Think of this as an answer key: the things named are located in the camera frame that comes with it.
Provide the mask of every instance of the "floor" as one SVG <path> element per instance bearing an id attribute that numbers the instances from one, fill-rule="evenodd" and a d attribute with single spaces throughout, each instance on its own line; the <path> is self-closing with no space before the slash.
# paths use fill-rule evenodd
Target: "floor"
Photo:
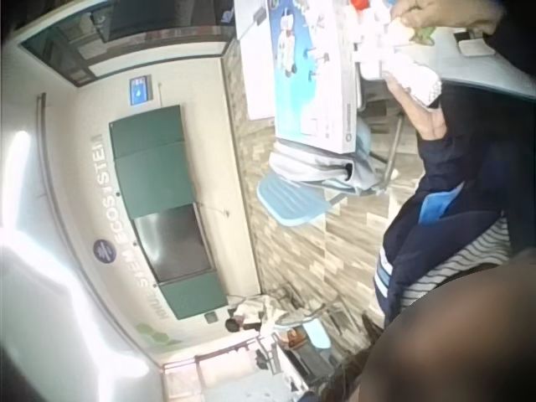
<path id="1" fill-rule="evenodd" d="M 405 125 L 395 169 L 398 177 L 387 193 L 347 198 L 330 213 L 297 228 L 280 226 L 256 197 L 260 179 L 269 172 L 273 148 L 273 119 L 249 121 L 240 61 L 234 41 L 224 57 L 224 74 L 234 129 L 234 145 L 250 235 L 264 292 L 290 282 L 311 306 L 341 295 L 358 322 L 367 312 L 381 322 L 375 303 L 373 276 L 382 235 L 400 206 L 413 193 L 423 173 L 417 155 L 415 129 Z M 368 106 L 361 116 L 373 131 L 373 151 L 387 156 L 398 105 L 384 85 L 369 85 Z M 362 333 L 350 326 L 332 332 L 347 350 L 365 345 Z"/>

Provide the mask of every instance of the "light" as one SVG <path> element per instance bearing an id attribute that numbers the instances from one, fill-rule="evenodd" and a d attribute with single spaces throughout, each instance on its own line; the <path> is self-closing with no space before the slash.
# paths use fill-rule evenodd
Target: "light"
<path id="1" fill-rule="evenodd" d="M 75 320 L 99 370 L 99 401 L 111 402 L 114 379 L 140 378 L 148 373 L 149 368 L 142 359 L 117 353 L 108 346 L 78 278 L 41 245 L 17 230 L 23 176 L 30 146 L 30 135 L 20 131 L 15 135 L 8 151 L 2 194 L 3 227 L 0 228 L 0 245 L 8 247 L 36 273 L 64 287 L 70 294 Z"/>
<path id="2" fill-rule="evenodd" d="M 30 135 L 25 131 L 19 131 L 15 134 L 6 158 L 2 192 L 2 221 L 6 229 L 14 229 L 17 225 L 18 207 L 30 145 Z"/>

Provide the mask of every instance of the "product box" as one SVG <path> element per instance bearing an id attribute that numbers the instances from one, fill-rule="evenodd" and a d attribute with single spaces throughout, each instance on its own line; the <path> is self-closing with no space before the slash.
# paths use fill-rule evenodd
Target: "product box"
<path id="1" fill-rule="evenodd" d="M 349 0 L 267 0 L 279 138 L 336 153 L 355 151 L 356 65 L 345 30 L 349 5 Z"/>

